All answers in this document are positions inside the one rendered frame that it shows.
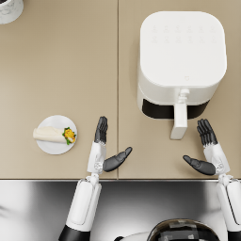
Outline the chicken roll wrap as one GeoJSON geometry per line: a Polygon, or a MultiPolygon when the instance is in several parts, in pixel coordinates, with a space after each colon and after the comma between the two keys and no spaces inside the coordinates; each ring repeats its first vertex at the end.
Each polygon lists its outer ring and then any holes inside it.
{"type": "Polygon", "coordinates": [[[75,142],[76,133],[70,127],[55,128],[53,126],[44,126],[34,129],[33,138],[70,145],[75,142]]]}

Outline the white air fryer drawer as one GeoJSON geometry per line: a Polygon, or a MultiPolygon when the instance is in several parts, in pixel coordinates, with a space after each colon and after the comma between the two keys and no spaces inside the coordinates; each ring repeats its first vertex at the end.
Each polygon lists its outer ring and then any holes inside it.
{"type": "Polygon", "coordinates": [[[206,108],[208,102],[198,105],[188,105],[188,89],[182,89],[177,104],[154,104],[139,89],[137,91],[137,104],[140,111],[149,118],[157,120],[173,120],[170,133],[171,139],[182,139],[187,129],[187,121],[197,118],[206,108]]]}

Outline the white air fryer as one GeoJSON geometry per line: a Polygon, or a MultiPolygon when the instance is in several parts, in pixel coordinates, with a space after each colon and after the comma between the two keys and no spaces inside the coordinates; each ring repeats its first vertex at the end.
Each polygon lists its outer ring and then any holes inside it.
{"type": "Polygon", "coordinates": [[[221,22],[201,11],[158,11],[140,27],[137,102],[205,105],[227,70],[221,22]]]}

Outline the white round plate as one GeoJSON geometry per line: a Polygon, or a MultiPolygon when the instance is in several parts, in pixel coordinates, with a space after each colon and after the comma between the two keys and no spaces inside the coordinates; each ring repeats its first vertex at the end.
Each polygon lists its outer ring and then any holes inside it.
{"type": "MultiPolygon", "coordinates": [[[[64,129],[69,127],[74,134],[77,135],[77,128],[74,122],[62,115],[50,116],[39,124],[39,128],[47,126],[55,127],[56,129],[64,129]]],[[[49,154],[63,154],[74,146],[73,143],[67,144],[66,142],[61,143],[38,139],[37,144],[45,153],[49,154]]]]}

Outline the dark round robot body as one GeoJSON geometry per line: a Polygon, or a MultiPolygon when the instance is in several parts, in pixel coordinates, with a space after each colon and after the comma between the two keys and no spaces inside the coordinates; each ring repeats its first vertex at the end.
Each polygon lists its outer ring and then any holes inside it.
{"type": "Polygon", "coordinates": [[[114,241],[219,241],[219,238],[201,222],[176,218],[159,222],[150,232],[119,236],[114,241]]]}

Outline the white marble pot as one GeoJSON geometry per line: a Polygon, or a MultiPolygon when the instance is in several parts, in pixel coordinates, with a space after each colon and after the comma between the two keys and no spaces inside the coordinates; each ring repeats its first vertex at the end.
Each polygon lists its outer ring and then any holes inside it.
{"type": "Polygon", "coordinates": [[[12,23],[20,17],[23,10],[23,0],[0,0],[0,24],[12,23]]]}

